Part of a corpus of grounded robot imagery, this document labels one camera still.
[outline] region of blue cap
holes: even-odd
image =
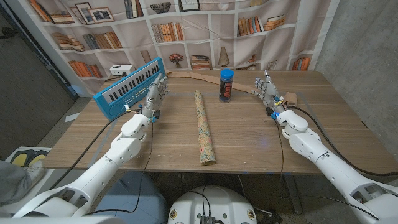
[[[221,78],[230,79],[232,77],[234,77],[234,71],[232,71],[231,69],[222,69]]]

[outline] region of wooden table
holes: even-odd
[[[201,73],[219,76],[220,71]],[[279,91],[298,94],[298,106],[316,115],[335,146],[352,163],[371,172],[398,170],[398,163],[321,73],[294,71],[270,74]],[[263,72],[236,71],[234,82],[252,86],[256,77],[262,78]],[[110,83],[105,83],[103,88],[109,85]],[[233,90],[231,102],[220,103],[218,85],[191,78],[169,78],[169,89],[171,93],[160,108],[161,117],[154,124],[154,145],[148,171],[280,172],[282,153],[277,126],[266,116],[265,106],[259,98]],[[212,166],[200,165],[193,99],[195,90],[203,93],[217,160]],[[321,136],[308,117],[299,111],[295,112],[305,118],[309,126]],[[90,161],[98,160],[109,149],[111,141],[120,133],[121,126],[131,115],[119,118],[113,127],[109,125],[76,168],[87,169]],[[107,122],[94,100],[91,100],[45,158],[45,166],[51,169],[70,167]],[[150,128],[147,133],[147,140],[141,146],[140,153],[121,169],[144,168],[150,152]],[[331,149],[323,138],[322,142]],[[282,145],[284,172],[320,173],[309,160],[294,152],[283,136]]]

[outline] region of jar with blue lid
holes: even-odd
[[[222,69],[219,97],[220,101],[223,103],[229,103],[231,101],[233,77],[234,71],[232,71],[231,69]]]

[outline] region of picture frame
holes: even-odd
[[[76,7],[71,7],[70,10],[74,13],[74,15],[76,16],[76,18],[78,18],[79,21],[80,21],[82,24],[86,24],[86,21],[82,18],[82,16],[81,16],[80,11],[79,11],[78,8],[76,8]]]
[[[89,9],[88,11],[96,24],[114,21],[113,15],[108,7]]]
[[[81,17],[86,22],[86,24],[95,24],[94,19],[92,18],[90,12],[88,11],[89,9],[91,9],[91,6],[88,2],[78,3],[75,4],[75,6],[78,9]]]
[[[178,0],[180,12],[200,11],[199,0]]]

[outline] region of label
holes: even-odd
[[[220,81],[220,100],[228,102],[231,99],[232,92],[232,81],[224,82]]]

